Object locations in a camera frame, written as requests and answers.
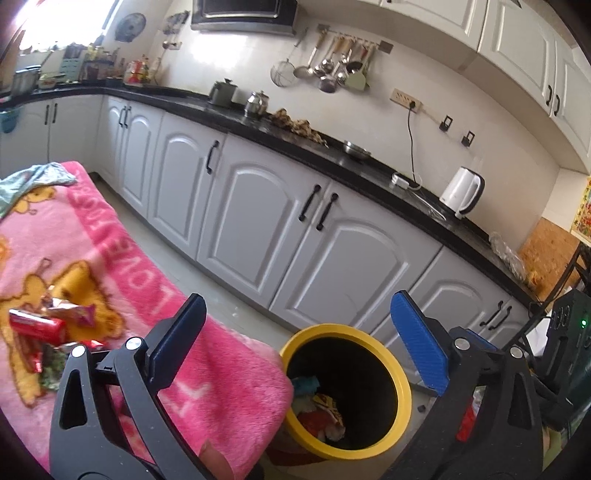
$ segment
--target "black countertop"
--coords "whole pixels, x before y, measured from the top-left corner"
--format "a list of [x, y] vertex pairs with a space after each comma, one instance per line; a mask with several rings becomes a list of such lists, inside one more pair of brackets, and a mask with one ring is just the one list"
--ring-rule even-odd
[[476, 225], [467, 219], [457, 220], [426, 189], [412, 192], [393, 186], [393, 169], [374, 159], [364, 163], [352, 160], [342, 150], [335, 148], [339, 143], [330, 137], [327, 140], [333, 146], [325, 147], [277, 128], [267, 120], [248, 119], [238, 106], [235, 109], [215, 107], [203, 95], [166, 88], [68, 86], [34, 92], [18, 99], [0, 99], [0, 109], [64, 96], [92, 94], [112, 95], [151, 105], [207, 127], [243, 137], [307, 165], [428, 233], [474, 265], [526, 307], [531, 302], [538, 301], [494, 254], [486, 234]]

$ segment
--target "power outlet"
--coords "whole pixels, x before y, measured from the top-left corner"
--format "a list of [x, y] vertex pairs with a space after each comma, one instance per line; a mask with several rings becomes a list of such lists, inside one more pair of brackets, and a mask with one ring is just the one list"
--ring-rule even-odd
[[420, 100], [417, 100], [415, 97], [411, 97], [407, 93], [404, 93], [397, 88], [392, 92], [390, 100], [392, 100], [394, 103], [402, 105], [404, 108], [410, 108], [411, 102], [414, 102], [413, 112], [415, 113], [418, 112], [423, 105]]

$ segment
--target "yellow trash can rim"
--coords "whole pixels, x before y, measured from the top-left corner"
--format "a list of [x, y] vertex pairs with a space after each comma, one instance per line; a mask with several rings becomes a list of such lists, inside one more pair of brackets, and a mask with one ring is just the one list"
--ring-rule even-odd
[[367, 333], [347, 325], [323, 323], [299, 331], [284, 345], [280, 352], [283, 360], [283, 371], [287, 374], [287, 367], [292, 357], [303, 345], [312, 340], [326, 337], [341, 338], [357, 343], [372, 353], [384, 365], [392, 378], [398, 397], [394, 424], [380, 441], [360, 450], [343, 450], [321, 442], [304, 428], [291, 408], [285, 417], [285, 426], [290, 435], [302, 447], [327, 460], [362, 460], [380, 455], [392, 448], [400, 440], [410, 421], [413, 400], [404, 370], [402, 370], [394, 355]]

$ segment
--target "floor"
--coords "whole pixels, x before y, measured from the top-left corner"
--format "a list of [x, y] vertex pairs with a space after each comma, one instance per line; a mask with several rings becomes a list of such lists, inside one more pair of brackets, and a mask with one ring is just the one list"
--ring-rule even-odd
[[[231, 292], [191, 265], [182, 255], [150, 230], [103, 183], [97, 185], [106, 201], [116, 210], [119, 220], [154, 264], [186, 295], [197, 292], [207, 301], [207, 311], [220, 322], [251, 338], [265, 342], [276, 350], [286, 343], [292, 332], [258, 312]], [[432, 399], [413, 390], [411, 420], [398, 443], [389, 451], [368, 460], [356, 462], [327, 461], [314, 465], [278, 468], [263, 458], [265, 480], [378, 480], [412, 438], [429, 412]], [[418, 406], [427, 407], [420, 413]]]

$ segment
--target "white kettle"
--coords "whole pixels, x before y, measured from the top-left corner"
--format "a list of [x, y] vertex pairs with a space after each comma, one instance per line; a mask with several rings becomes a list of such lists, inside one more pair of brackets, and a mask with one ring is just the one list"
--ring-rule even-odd
[[482, 192], [484, 178], [475, 171], [460, 167], [439, 201], [451, 208], [457, 218], [463, 218], [476, 206]]

